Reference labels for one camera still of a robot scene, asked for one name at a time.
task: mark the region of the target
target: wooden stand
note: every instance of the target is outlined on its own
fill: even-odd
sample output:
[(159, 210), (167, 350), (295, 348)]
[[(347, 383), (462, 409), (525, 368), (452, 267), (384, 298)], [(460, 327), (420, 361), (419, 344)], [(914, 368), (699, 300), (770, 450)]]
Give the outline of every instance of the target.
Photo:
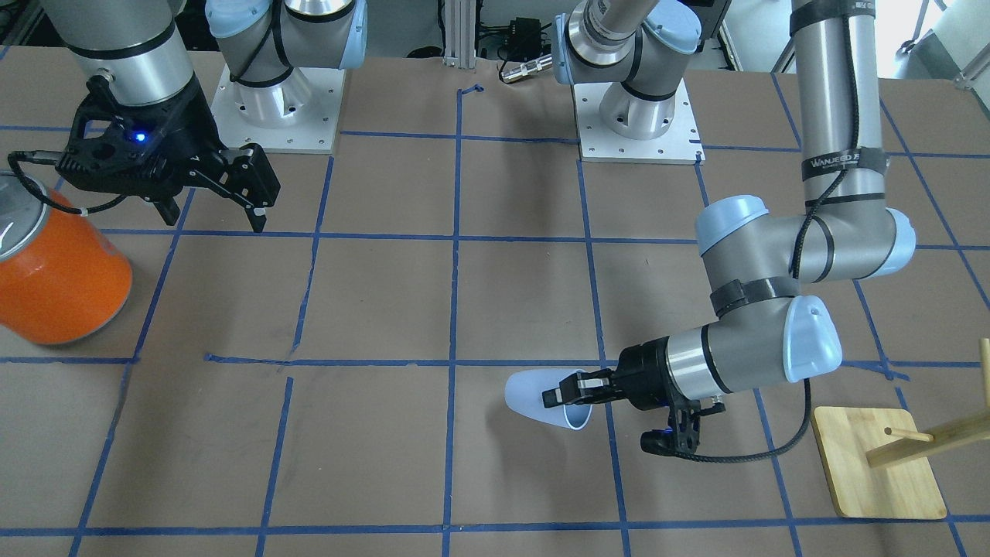
[[(980, 357), (990, 406), (990, 340), (980, 341)], [(990, 409), (924, 432), (894, 408), (820, 406), (812, 423), (839, 516), (939, 519), (945, 504), (926, 457), (986, 439)]]

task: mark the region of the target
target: orange cylinder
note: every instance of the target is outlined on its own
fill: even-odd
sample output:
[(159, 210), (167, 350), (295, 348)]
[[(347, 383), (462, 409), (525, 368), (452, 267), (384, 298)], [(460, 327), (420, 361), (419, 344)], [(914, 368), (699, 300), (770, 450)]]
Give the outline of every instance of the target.
[(0, 324), (37, 344), (72, 342), (110, 322), (131, 283), (127, 258), (88, 220), (43, 205), (0, 170)]

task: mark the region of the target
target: metal mounting plate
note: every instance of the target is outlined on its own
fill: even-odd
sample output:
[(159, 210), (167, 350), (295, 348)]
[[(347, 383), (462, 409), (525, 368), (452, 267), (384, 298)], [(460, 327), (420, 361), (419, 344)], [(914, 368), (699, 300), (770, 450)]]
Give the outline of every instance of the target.
[(301, 121), (287, 128), (269, 129), (252, 125), (241, 115), (238, 103), (234, 100), (234, 89), (230, 86), (230, 70), (224, 66), (220, 84), (210, 105), (220, 130), (220, 140), (229, 147), (259, 143), (266, 153), (332, 155), (347, 72), (322, 67), (305, 67), (300, 70), (313, 86), (316, 100), (320, 103), (316, 112), (323, 116)]
[(603, 163), (655, 163), (659, 165), (694, 165), (705, 150), (701, 147), (698, 124), (681, 80), (675, 93), (677, 108), (670, 128), (654, 140), (634, 140), (613, 132), (602, 121), (598, 105), (611, 83), (574, 85), (574, 112), (581, 139), (581, 159)]

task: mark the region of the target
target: grid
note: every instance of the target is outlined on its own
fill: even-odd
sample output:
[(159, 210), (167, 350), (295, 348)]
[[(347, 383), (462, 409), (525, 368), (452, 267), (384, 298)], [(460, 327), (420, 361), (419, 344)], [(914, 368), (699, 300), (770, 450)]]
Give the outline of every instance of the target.
[[(0, 59), (4, 57), (7, 53), (7, 49), (0, 52)], [(797, 131), (797, 126), (792, 117), (790, 108), (785, 99), (781, 87), (777, 81), (777, 78), (772, 77), (773, 85), (776, 88), (777, 94), (779, 96), (781, 109), (786, 115), (786, 119), (789, 126), (794, 134), (794, 141), (798, 147), (780, 147), (780, 148), (770, 148), (770, 147), (758, 147), (758, 146), (721, 146), (721, 145), (708, 145), (705, 144), (704, 147), (708, 150), (718, 151), (718, 150), (731, 150), (731, 151), (751, 151), (751, 152), (774, 152), (774, 153), (800, 153), (800, 136)], [(88, 537), (101, 537), (101, 536), (143, 536), (143, 535), (154, 535), (154, 536), (251, 536), (256, 538), (255, 544), (255, 555), (264, 555), (266, 540), (270, 539), (271, 536), (290, 536), (290, 535), (302, 535), (302, 534), (400, 534), (400, 533), (421, 533), (421, 534), (433, 534), (438, 535), (441, 540), (441, 553), (444, 557), (451, 552), (451, 538), (455, 535), (470, 534), (470, 533), (480, 533), (480, 532), (527, 532), (527, 531), (613, 531), (620, 534), (622, 545), (621, 550), (624, 555), (631, 556), (634, 554), (632, 549), (632, 543), (630, 540), (631, 531), (641, 531), (641, 530), (667, 530), (667, 529), (721, 529), (721, 528), (786, 528), (791, 544), (793, 546), (793, 553), (795, 555), (803, 555), (801, 536), (799, 532), (799, 527), (801, 526), (831, 526), (831, 525), (844, 525), (844, 524), (870, 524), (870, 523), (902, 523), (911, 521), (901, 521), (901, 520), (873, 520), (873, 519), (843, 519), (833, 516), (817, 516), (817, 517), (801, 517), (796, 516), (791, 508), (791, 500), (788, 497), (787, 486), (785, 485), (784, 473), (781, 468), (781, 464), (778, 459), (772, 459), (773, 474), (776, 481), (776, 486), (781, 499), (781, 504), (784, 511), (784, 516), (780, 518), (748, 518), (748, 519), (712, 519), (712, 520), (653, 520), (653, 521), (643, 521), (643, 520), (630, 520), (627, 516), (626, 510), (626, 495), (625, 487), (623, 483), (623, 471), (620, 463), (619, 448), (617, 443), (617, 432), (616, 432), (616, 418), (614, 415), (613, 407), (610, 404), (605, 405), (605, 415), (606, 415), (606, 428), (608, 432), (609, 441), (609, 454), (612, 463), (612, 482), (615, 488), (616, 497), (616, 507), (618, 513), (618, 520), (614, 521), (594, 521), (594, 522), (493, 522), (493, 523), (473, 523), (473, 524), (458, 524), (454, 523), (451, 519), (451, 505), (452, 505), (452, 486), (453, 486), (453, 445), (454, 445), (454, 405), (455, 405), (455, 386), (457, 380), (457, 368), (458, 367), (515, 367), (515, 366), (525, 366), (525, 367), (561, 367), (561, 366), (573, 366), (573, 367), (607, 367), (610, 365), (615, 365), (614, 360), (609, 360), (606, 357), (606, 347), (605, 347), (605, 333), (602, 323), (602, 310), (601, 302), (599, 299), (599, 285), (596, 279), (596, 267), (595, 267), (595, 251), (596, 248), (603, 245), (610, 244), (656, 244), (656, 245), (694, 245), (693, 240), (678, 239), (678, 238), (617, 238), (617, 237), (595, 237), (592, 235), (591, 219), (589, 217), (589, 201), (588, 195), (585, 187), (585, 165), (582, 161), (577, 160), (576, 171), (577, 171), (577, 184), (580, 193), (580, 206), (581, 206), (581, 217), (583, 225), (583, 236), (545, 236), (545, 237), (528, 237), (528, 236), (483, 236), (483, 235), (462, 235), (460, 232), (460, 199), (461, 199), (461, 174), (462, 174), (462, 153), (461, 149), (465, 142), (502, 142), (502, 143), (523, 143), (523, 144), (540, 144), (540, 143), (552, 143), (552, 144), (564, 144), (564, 145), (574, 145), (575, 140), (567, 138), (514, 138), (514, 137), (498, 137), (498, 136), (479, 136), (479, 135), (465, 135), (462, 133), (463, 130), (463, 99), (466, 95), (482, 95), (485, 94), (485, 89), (480, 84), (475, 84), (467, 88), (459, 88), (455, 96), (453, 96), (453, 106), (452, 108), (456, 113), (456, 133), (454, 134), (415, 134), (415, 133), (399, 133), (399, 132), (372, 132), (372, 131), (357, 131), (357, 130), (345, 130), (342, 131), (344, 136), (361, 136), (361, 137), (395, 137), (395, 138), (406, 138), (406, 139), (432, 139), (432, 140), (444, 140), (454, 143), (454, 179), (453, 179), (453, 230), (452, 234), (376, 234), (376, 233), (340, 233), (340, 232), (325, 232), (322, 230), (322, 225), (324, 222), (324, 216), (327, 211), (327, 203), (329, 193), (332, 188), (332, 177), (334, 173), (334, 159), (329, 158), (326, 168), (326, 175), (320, 200), (320, 205), (317, 213), (316, 227), (312, 233), (306, 232), (265, 232), (260, 235), (255, 235), (249, 232), (239, 232), (239, 231), (223, 231), (223, 230), (195, 230), (186, 229), (186, 217), (189, 215), (190, 209), (193, 206), (195, 194), (190, 192), (186, 197), (182, 217), (177, 223), (174, 230), (143, 230), (143, 229), (104, 229), (104, 233), (113, 236), (126, 236), (126, 235), (160, 235), (165, 237), (170, 237), (170, 245), (167, 255), (164, 259), (164, 263), (161, 267), (160, 274), (157, 278), (157, 282), (154, 287), (153, 295), (150, 299), (150, 304), (148, 311), (142, 325), (137, 343), (135, 345), (133, 354), (128, 358), (105, 358), (105, 357), (75, 357), (75, 356), (54, 356), (54, 357), (24, 357), (24, 356), (9, 356), (0, 357), (0, 364), (7, 365), (42, 365), (51, 363), (62, 363), (62, 364), (72, 364), (72, 365), (113, 365), (122, 366), (123, 372), (121, 374), (120, 380), (120, 393), (116, 409), (113, 413), (113, 418), (109, 425), (107, 431), (106, 440), (103, 445), (99, 461), (96, 465), (95, 471), (93, 473), (92, 482), (88, 491), (85, 505), (83, 507), (82, 514), (79, 516), (79, 520), (74, 527), (64, 527), (64, 528), (31, 528), (31, 527), (19, 527), (19, 528), (5, 528), (0, 527), (0, 539), (2, 538), (13, 538), (13, 537), (71, 537), (72, 543), (69, 548), (68, 554), (70, 556), (77, 555), (79, 552), (80, 544), (84, 538)], [(916, 173), (917, 178), (921, 182), (926, 195), (928, 196), (932, 207), (934, 208), (936, 214), (939, 216), (940, 222), (944, 227), (946, 234), (950, 239), (950, 244), (947, 245), (922, 245), (919, 246), (919, 250), (924, 251), (949, 251), (955, 252), (963, 265), (966, 268), (968, 275), (970, 276), (973, 285), (979, 292), (984, 305), (990, 309), (990, 301), (988, 301), (987, 295), (985, 293), (983, 284), (973, 266), (971, 265), (967, 254), (984, 252), (990, 250), (990, 246), (986, 245), (964, 245), (960, 244), (957, 240), (956, 235), (953, 233), (952, 228), (949, 225), (947, 218), (945, 217), (940, 205), (926, 182), (925, 176), (922, 173), (921, 168), (918, 165), (919, 159), (931, 158), (931, 159), (990, 159), (990, 155), (980, 155), (980, 154), (941, 154), (941, 153), (914, 153), (909, 149), (907, 142), (901, 135), (897, 123), (894, 121), (893, 116), (887, 109), (886, 105), (882, 105), (884, 117), (893, 127), (897, 140), (903, 148), (903, 153), (891, 153), (893, 157), (906, 158)], [(0, 132), (6, 131), (31, 131), (31, 132), (53, 132), (64, 134), (68, 131), (67, 128), (58, 127), (45, 127), (45, 126), (16, 126), (16, 125), (3, 125), (0, 124)], [(694, 166), (694, 172), (697, 177), (698, 182), (698, 192), (702, 199), (704, 205), (709, 203), (709, 193), (706, 188), (704, 179), (704, 168), (700, 164)], [(447, 396), (446, 396), (446, 410), (445, 410), (445, 422), (446, 422), (446, 432), (445, 432), (445, 473), (444, 473), (444, 493), (443, 493), (443, 521), (441, 523), (426, 523), (426, 524), (391, 524), (391, 525), (375, 525), (375, 524), (364, 524), (364, 525), (344, 525), (344, 524), (325, 524), (325, 525), (269, 525), (269, 518), (272, 511), (272, 506), (274, 504), (275, 493), (277, 481), (279, 478), (279, 468), (282, 460), (282, 448), (285, 441), (286, 427), (289, 416), (291, 414), (292, 405), (292, 395), (294, 379), (290, 375), (286, 378), (283, 400), (281, 405), (281, 411), (279, 413), (279, 419), (277, 424), (272, 424), (272, 428), (276, 430), (276, 437), (274, 447), (272, 449), (271, 465), (268, 474), (267, 485), (265, 488), (265, 497), (262, 514), (258, 526), (230, 526), (230, 527), (196, 527), (196, 526), (162, 526), (162, 527), (94, 527), (89, 525), (89, 518), (92, 512), (92, 508), (100, 489), (100, 485), (103, 479), (103, 474), (107, 466), (107, 460), (113, 448), (113, 443), (116, 434), (116, 428), (119, 423), (121, 413), (124, 409), (126, 395), (128, 392), (128, 386), (131, 380), (132, 368), (140, 360), (145, 346), (146, 339), (149, 334), (149, 329), (154, 320), (155, 313), (158, 307), (158, 302), (161, 297), (162, 290), (166, 284), (169, 277), (169, 270), (172, 264), (172, 258), (176, 253), (176, 249), (183, 238), (194, 237), (194, 236), (216, 236), (216, 237), (271, 237), (271, 238), (311, 238), (312, 248), (311, 248), (311, 258), (310, 258), (310, 269), (308, 271), (308, 277), (305, 286), (305, 293), (302, 297), (301, 303), (299, 305), (298, 319), (293, 335), (293, 342), (291, 349), (288, 352), (288, 356), (284, 359), (261, 359), (261, 358), (248, 358), (240, 357), (238, 355), (219, 355), (219, 354), (207, 354), (205, 359), (213, 364), (219, 366), (237, 366), (237, 365), (262, 365), (262, 366), (273, 366), (279, 368), (285, 368), (289, 370), (291, 374), (291, 369), (293, 367), (316, 367), (316, 368), (334, 368), (334, 367), (388, 367), (388, 366), (406, 366), (406, 365), (418, 365), (424, 367), (440, 367), (446, 368), (447, 370)], [(349, 359), (349, 360), (320, 360), (320, 359), (294, 359), (294, 355), (297, 348), (303, 341), (303, 330), (304, 324), (307, 318), (308, 303), (310, 298), (311, 288), (313, 286), (313, 277), (317, 269), (317, 261), (320, 253), (321, 241), (324, 239), (350, 239), (350, 240), (397, 240), (397, 241), (426, 241), (426, 242), (449, 242), (452, 246), (451, 250), (451, 277), (450, 277), (450, 315), (449, 315), (449, 351), (447, 359), (378, 359), (378, 360), (361, 360), (361, 359)], [(590, 303), (592, 306), (592, 312), (594, 315), (595, 324), (595, 336), (597, 340), (597, 359), (576, 359), (576, 360), (566, 360), (566, 359), (519, 359), (519, 360), (486, 360), (486, 359), (463, 359), (457, 356), (457, 308), (458, 308), (458, 264), (459, 264), (459, 249), (462, 242), (471, 243), (556, 243), (556, 244), (583, 244), (585, 248), (585, 254), (587, 259), (588, 276), (590, 278), (590, 292), (591, 299)], [(863, 314), (866, 321), (869, 324), (869, 329), (873, 337), (873, 342), (876, 346), (877, 359), (876, 360), (848, 360), (844, 361), (843, 364), (847, 367), (859, 368), (866, 371), (882, 374), (887, 380), (893, 382), (892, 387), (896, 393), (902, 407), (908, 408), (908, 401), (902, 391), (901, 382), (909, 382), (910, 370), (915, 368), (978, 368), (978, 362), (972, 361), (891, 361), (887, 358), (886, 352), (882, 346), (880, 335), (877, 332), (877, 325), (874, 322), (872, 313), (870, 311), (870, 306), (867, 300), (867, 295), (864, 292), (858, 281), (854, 283), (855, 292), (858, 297), (858, 301), (861, 304)], [(765, 438), (766, 446), (768, 449), (772, 449), (775, 446), (773, 434), (771, 433), (770, 420), (767, 416), (766, 405), (764, 403), (763, 394), (760, 390), (755, 390), (753, 393), (754, 402), (758, 410), (758, 415), (761, 422), (762, 433)], [(977, 513), (977, 514), (954, 514), (949, 510), (949, 514), (942, 523), (948, 528), (952, 540), (958, 550), (959, 555), (966, 555), (966, 548), (963, 545), (963, 541), (958, 533), (956, 527), (960, 523), (986, 523), (990, 521), (990, 513)]]

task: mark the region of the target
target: wooden dowel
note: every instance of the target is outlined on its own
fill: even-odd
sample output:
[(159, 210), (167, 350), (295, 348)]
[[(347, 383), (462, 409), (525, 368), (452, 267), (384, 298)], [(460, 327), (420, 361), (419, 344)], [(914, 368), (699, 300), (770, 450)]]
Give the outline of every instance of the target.
[(924, 433), (933, 435), (935, 441), (898, 439), (866, 451), (866, 462), (870, 468), (887, 468), (982, 440), (990, 434), (990, 409), (937, 425)]
[(990, 407), (990, 339), (980, 339), (980, 368), (983, 370), (983, 401)]
[(925, 441), (926, 443), (931, 443), (932, 441), (935, 441), (935, 435), (932, 435), (931, 433), (922, 433), (921, 431), (911, 431), (910, 429), (900, 429), (897, 427), (884, 427), (883, 432), (893, 437), (903, 437), (905, 439)]

